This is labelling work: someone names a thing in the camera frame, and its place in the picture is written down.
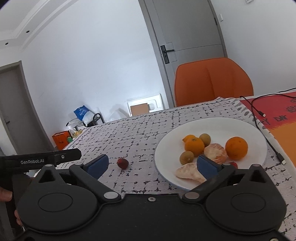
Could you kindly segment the person's left hand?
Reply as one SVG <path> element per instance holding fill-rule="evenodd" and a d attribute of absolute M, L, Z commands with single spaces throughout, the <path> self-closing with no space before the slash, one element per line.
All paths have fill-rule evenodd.
<path fill-rule="evenodd" d="M 16 206 L 32 180 L 32 177 L 24 173 L 13 176 L 1 173 L 1 203 L 4 203 L 11 228 L 23 227 Z"/>

